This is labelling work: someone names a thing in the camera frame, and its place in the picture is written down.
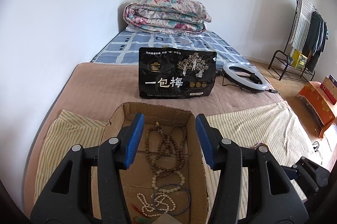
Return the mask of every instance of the white ring lamp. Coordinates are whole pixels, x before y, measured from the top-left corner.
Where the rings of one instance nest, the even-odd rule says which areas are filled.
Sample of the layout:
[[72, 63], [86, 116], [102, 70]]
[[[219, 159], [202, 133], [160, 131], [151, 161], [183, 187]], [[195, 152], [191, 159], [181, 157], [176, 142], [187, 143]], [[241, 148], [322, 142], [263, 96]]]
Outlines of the white ring lamp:
[[[245, 72], [247, 74], [253, 75], [259, 79], [260, 83], [256, 84], [249, 80], [245, 80], [244, 78], [235, 74], [232, 70], [235, 69], [240, 72]], [[239, 63], [225, 63], [223, 65], [223, 70], [225, 72], [224, 76], [230, 80], [231, 82], [237, 84], [238, 86], [245, 88], [253, 93], [259, 93], [266, 91], [268, 87], [268, 82], [266, 79], [259, 73], [258, 71]]]

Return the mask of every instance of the wooden floor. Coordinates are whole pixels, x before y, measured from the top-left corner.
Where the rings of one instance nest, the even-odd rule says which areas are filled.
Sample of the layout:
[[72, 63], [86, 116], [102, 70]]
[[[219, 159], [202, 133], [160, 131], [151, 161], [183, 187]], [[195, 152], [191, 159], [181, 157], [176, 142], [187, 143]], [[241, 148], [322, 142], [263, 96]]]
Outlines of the wooden floor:
[[283, 78], [279, 81], [279, 76], [272, 70], [268, 70], [268, 65], [255, 61], [250, 61], [254, 64], [260, 73], [266, 77], [272, 84], [274, 89], [278, 90], [281, 97], [288, 102], [290, 107], [299, 117], [299, 120], [308, 134], [312, 142], [318, 141], [320, 143], [319, 151], [325, 158], [325, 166], [331, 170], [337, 159], [337, 126], [334, 124], [326, 132], [323, 139], [318, 137], [321, 126], [317, 121], [315, 115], [305, 105], [303, 100], [298, 98], [297, 93], [306, 84], [304, 82]]

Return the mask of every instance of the black plastic bag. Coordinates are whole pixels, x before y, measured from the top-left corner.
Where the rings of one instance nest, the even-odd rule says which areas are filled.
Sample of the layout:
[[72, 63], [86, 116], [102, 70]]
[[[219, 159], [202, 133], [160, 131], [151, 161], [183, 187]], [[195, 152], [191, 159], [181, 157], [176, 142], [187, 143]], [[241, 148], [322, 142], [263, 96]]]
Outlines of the black plastic bag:
[[208, 96], [215, 82], [216, 52], [139, 49], [139, 95], [146, 99]]

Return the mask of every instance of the small table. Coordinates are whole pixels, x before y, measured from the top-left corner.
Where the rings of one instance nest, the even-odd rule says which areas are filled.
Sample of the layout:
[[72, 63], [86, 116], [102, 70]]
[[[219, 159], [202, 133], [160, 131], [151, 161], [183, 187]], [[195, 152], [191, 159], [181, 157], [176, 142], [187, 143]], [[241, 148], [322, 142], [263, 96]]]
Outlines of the small table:
[[301, 89], [298, 96], [306, 98], [323, 123], [320, 133], [320, 138], [323, 138], [324, 132], [337, 118], [337, 104], [332, 104], [320, 86], [321, 83], [319, 82], [309, 82]]

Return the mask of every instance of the metal pin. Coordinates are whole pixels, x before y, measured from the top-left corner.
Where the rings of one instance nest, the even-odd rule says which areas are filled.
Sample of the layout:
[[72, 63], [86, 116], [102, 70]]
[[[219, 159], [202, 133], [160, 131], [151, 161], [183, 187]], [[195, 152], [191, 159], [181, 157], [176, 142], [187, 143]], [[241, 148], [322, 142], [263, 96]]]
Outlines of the metal pin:
[[109, 139], [110, 144], [117, 144], [118, 143], [118, 138], [111, 138]]
[[72, 149], [74, 152], [77, 152], [77, 151], [81, 150], [81, 145], [75, 144], [71, 149]]
[[221, 140], [221, 142], [222, 142], [223, 144], [226, 144], [226, 145], [231, 144], [231, 140], [228, 139], [228, 138], [223, 138], [223, 139]]
[[258, 148], [258, 150], [259, 150], [261, 153], [266, 153], [266, 152], [268, 152], [268, 149], [267, 149], [267, 147], [265, 147], [265, 146], [260, 146], [260, 147]]

